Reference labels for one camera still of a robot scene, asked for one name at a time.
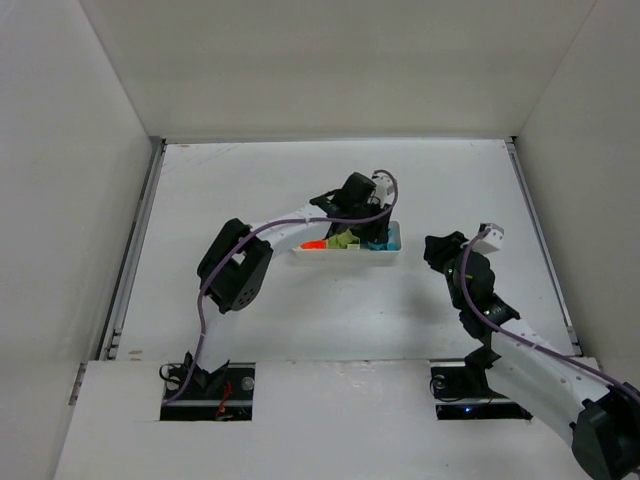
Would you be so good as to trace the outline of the orange round lego piece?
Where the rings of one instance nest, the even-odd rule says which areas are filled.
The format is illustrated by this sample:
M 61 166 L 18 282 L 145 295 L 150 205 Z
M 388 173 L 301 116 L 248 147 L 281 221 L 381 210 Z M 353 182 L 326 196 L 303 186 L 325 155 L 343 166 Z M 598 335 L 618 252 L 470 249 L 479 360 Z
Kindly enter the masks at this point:
M 303 250 L 324 250 L 324 249 L 327 249 L 327 245 L 328 245 L 327 240 L 322 239 L 322 240 L 305 242 L 300 245 L 300 248 Z

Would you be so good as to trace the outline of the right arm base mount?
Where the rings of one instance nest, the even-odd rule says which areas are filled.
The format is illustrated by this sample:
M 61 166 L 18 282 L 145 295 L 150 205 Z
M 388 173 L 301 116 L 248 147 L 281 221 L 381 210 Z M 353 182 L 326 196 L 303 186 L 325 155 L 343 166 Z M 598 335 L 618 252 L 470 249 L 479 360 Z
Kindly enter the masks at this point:
M 436 361 L 430 366 L 429 390 L 440 421 L 525 420 L 533 415 L 516 402 L 493 391 L 486 367 L 498 355 L 480 347 L 463 360 Z

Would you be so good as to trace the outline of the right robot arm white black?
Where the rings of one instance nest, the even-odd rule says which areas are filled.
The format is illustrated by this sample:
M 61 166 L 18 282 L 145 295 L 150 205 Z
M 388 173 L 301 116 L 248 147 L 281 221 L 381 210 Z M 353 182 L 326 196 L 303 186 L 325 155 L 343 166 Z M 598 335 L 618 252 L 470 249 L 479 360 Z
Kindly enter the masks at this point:
M 482 387 L 549 427 L 590 478 L 638 472 L 638 389 L 552 349 L 496 294 L 487 256 L 503 237 L 499 226 L 483 223 L 473 238 L 459 231 L 425 238 L 425 261 L 444 276 L 464 330 L 481 344 L 466 367 Z

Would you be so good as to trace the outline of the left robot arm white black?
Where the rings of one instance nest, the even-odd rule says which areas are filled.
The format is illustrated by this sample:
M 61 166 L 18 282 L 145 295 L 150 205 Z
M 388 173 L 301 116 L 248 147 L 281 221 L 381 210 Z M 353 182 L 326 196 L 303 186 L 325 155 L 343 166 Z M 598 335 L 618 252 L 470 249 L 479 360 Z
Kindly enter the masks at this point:
M 370 176 L 354 172 L 342 187 L 274 220 L 251 224 L 238 218 L 227 221 L 196 270 L 200 332 L 186 379 L 194 376 L 207 336 L 206 298 L 221 314 L 246 308 L 260 292 L 271 261 L 309 241 L 349 234 L 366 247 L 385 246 L 397 201 L 396 178 L 378 169 Z

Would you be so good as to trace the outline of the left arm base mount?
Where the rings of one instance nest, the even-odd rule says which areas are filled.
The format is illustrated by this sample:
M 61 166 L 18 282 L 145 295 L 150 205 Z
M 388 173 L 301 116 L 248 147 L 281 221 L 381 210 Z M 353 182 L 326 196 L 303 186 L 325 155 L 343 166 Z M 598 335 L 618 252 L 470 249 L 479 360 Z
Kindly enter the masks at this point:
M 244 422 L 253 416 L 255 363 L 227 361 L 215 371 L 195 364 L 187 352 L 182 363 L 159 368 L 164 382 L 160 420 L 169 422 Z

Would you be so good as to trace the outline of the blue lego block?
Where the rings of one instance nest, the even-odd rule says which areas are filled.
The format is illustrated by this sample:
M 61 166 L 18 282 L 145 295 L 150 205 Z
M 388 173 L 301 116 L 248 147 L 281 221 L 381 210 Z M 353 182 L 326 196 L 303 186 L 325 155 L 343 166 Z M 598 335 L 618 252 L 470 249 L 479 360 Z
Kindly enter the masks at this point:
M 399 251 L 401 249 L 397 235 L 391 227 L 387 229 L 387 241 L 385 243 L 366 242 L 365 247 L 371 251 Z

